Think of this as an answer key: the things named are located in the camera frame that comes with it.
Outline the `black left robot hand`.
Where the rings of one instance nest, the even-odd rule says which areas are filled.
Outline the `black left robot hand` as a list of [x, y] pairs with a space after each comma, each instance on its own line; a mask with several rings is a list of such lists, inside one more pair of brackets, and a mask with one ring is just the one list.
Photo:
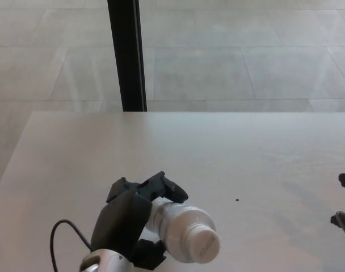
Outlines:
[[92, 233], [92, 249], [118, 252], [138, 268], [158, 267], [166, 259], [162, 240], [154, 243], [140, 236], [152, 213], [153, 201], [159, 197], [176, 203], [188, 200], [188, 194], [163, 171], [143, 183], [129, 182], [125, 177], [114, 182]]

